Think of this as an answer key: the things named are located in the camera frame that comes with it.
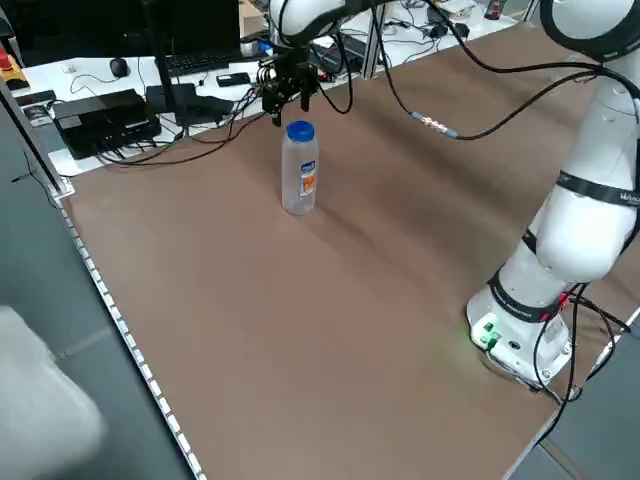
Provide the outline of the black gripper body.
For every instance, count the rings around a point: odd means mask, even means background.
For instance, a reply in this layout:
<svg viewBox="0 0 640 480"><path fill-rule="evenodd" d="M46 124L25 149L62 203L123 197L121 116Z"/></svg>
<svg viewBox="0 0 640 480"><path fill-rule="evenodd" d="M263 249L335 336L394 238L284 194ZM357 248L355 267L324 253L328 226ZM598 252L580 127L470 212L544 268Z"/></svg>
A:
<svg viewBox="0 0 640 480"><path fill-rule="evenodd" d="M309 50L280 48L262 60L262 94L265 88L277 89L288 98L300 95L300 80L306 73L316 73L309 63Z"/></svg>

